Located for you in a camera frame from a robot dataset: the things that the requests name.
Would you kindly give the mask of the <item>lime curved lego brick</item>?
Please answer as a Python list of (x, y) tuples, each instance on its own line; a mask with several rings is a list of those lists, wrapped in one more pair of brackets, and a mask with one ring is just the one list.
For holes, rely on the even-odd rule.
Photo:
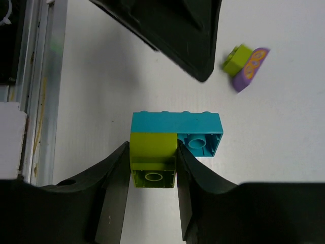
[(129, 161), (136, 188), (173, 188), (176, 133), (131, 133)]

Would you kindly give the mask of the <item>teal long lego brick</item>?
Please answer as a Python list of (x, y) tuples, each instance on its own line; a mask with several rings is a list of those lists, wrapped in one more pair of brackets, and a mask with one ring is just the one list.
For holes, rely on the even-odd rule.
[(195, 157), (213, 157), (223, 136), (218, 113), (148, 112), (133, 113), (131, 132), (176, 133)]

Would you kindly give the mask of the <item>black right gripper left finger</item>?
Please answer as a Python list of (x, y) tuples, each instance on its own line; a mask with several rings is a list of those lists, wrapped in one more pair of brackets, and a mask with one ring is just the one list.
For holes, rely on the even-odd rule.
[(129, 143), (56, 185), (1, 180), (1, 243), (119, 243)]

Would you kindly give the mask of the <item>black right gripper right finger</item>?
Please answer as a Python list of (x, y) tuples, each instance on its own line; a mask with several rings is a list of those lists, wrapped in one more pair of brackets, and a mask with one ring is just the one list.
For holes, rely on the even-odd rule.
[(234, 184), (179, 141), (177, 189), (186, 243), (324, 243), (324, 184)]

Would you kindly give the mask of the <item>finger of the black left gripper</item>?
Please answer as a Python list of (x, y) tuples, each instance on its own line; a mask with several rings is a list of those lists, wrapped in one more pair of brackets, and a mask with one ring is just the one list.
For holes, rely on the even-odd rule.
[(221, 1), (93, 1), (155, 51), (205, 82), (214, 70)]

